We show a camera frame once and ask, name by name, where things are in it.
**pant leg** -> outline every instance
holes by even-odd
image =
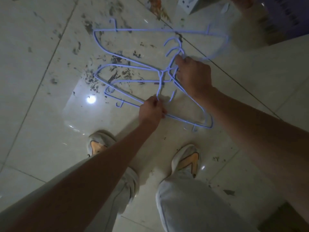
[[[0,231],[7,230],[14,221],[29,207],[34,201],[49,191],[61,179],[69,173],[79,168],[84,162],[89,160],[87,158],[75,164],[71,168],[54,177],[43,186],[25,196],[12,206],[8,207],[0,213]],[[111,232],[114,226],[117,215],[123,213],[129,201],[134,197],[134,181],[133,173],[130,168],[127,169],[121,180],[107,199],[106,203],[97,213],[95,218],[86,228],[86,231],[106,231]]]
[[[160,183],[156,201],[166,232],[258,231],[185,169]]]

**white tile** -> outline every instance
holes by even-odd
[[[93,28],[111,28],[108,22],[111,11],[118,20],[119,27],[129,25],[132,28],[160,28],[164,24],[157,21],[145,8],[141,8],[136,0],[118,1],[79,0],[7,164],[48,181],[86,158],[87,136],[94,131],[106,129],[121,138],[136,127],[138,109],[126,104],[122,108],[116,108],[115,100],[104,97],[105,86],[90,80],[91,70],[96,70],[100,64],[109,63],[111,57],[95,45],[92,36],[86,31],[86,21],[92,22]],[[173,35],[155,32],[105,32],[101,41],[113,52],[122,50],[124,55],[137,59],[133,56],[136,51],[141,54],[141,59],[138,60],[165,68],[168,64],[165,54],[175,44],[170,42],[163,47],[163,43]],[[188,43],[183,43],[183,47],[188,55],[202,58]],[[211,64],[211,67],[214,86],[229,96],[270,113],[215,65]],[[124,78],[126,74],[123,75],[122,72],[125,70],[121,69],[106,69],[101,76],[109,79],[116,70]],[[144,79],[157,78],[155,73],[136,69],[131,70],[131,76],[133,79],[138,79],[139,76]],[[91,90],[93,85],[95,88],[98,86],[98,93]],[[157,90],[157,85],[153,84],[123,83],[121,86],[143,99]],[[170,96],[174,88],[172,84],[167,84],[162,94]],[[89,96],[95,96],[96,102],[88,104]],[[167,109],[184,118],[201,119],[200,109],[179,91]],[[140,176],[141,190],[124,213],[126,218],[150,229],[162,230],[155,203],[156,189],[170,173],[171,160],[177,149],[188,143],[196,144],[203,154],[203,163],[207,167],[200,175],[203,181],[211,179],[238,150],[216,122],[211,130],[199,129],[193,133],[185,130],[183,123],[166,118],[131,163]]]
[[[284,121],[309,132],[309,79],[276,111]]]
[[[197,11],[187,15],[178,0],[162,0],[166,17],[174,29],[206,30],[230,36],[228,46],[213,59],[222,70],[239,82],[272,111],[276,110],[307,78],[309,35],[268,46],[260,29],[249,22],[230,0],[201,0]],[[229,10],[221,14],[225,3]],[[203,54],[209,56],[222,44],[216,37],[183,34]]]
[[[0,212],[42,185],[44,182],[4,166],[0,173]]]
[[[212,189],[254,226],[273,214],[284,199],[243,152],[237,153],[211,180]]]
[[[139,225],[124,217],[118,217],[116,219],[113,232],[153,232],[153,230]]]
[[[74,6],[73,0],[1,0],[0,140],[4,161]]]

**hand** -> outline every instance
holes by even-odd
[[[203,95],[206,89],[211,88],[211,68],[202,62],[190,57],[183,59],[180,55],[175,58],[178,65],[177,78],[185,91],[197,99]]]
[[[167,113],[161,101],[155,96],[148,98],[144,104],[140,106],[138,119],[140,125],[149,125],[153,131],[156,130],[161,118],[165,118]]]

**sneaker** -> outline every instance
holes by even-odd
[[[88,157],[98,154],[102,147],[110,147],[116,143],[116,138],[104,130],[99,130],[89,136],[87,143]]]
[[[200,164],[201,157],[199,150],[193,144],[188,144],[181,148],[173,157],[172,174],[178,170],[188,169],[195,178]]]
[[[100,153],[103,147],[108,148],[115,143],[116,138],[114,135],[105,130],[99,130],[91,134],[87,143],[88,157]],[[129,202],[131,202],[139,192],[139,178],[137,173],[130,167],[127,167],[124,177],[127,178],[130,186],[131,196]]]

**leg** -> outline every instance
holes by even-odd
[[[88,157],[103,151],[115,142],[116,141],[113,136],[103,132],[95,132],[89,136],[89,142],[87,145]],[[51,181],[44,184],[39,189],[22,198],[14,205],[2,211],[0,213],[0,231],[7,230],[10,225],[14,223],[14,221],[19,217],[19,215],[23,213],[34,201],[36,201],[36,199],[49,191],[61,179],[66,177],[70,172],[79,168],[87,160],[88,159],[82,160],[58,176],[54,177]],[[103,207],[86,228],[86,231],[111,232],[117,215],[124,212],[127,204],[133,200],[138,190],[138,176],[131,168],[127,168],[125,174],[115,187],[114,191],[111,193]]]
[[[206,184],[194,180],[200,160],[194,145],[183,147],[173,158],[172,175],[159,185],[156,201],[165,231],[257,232]]]

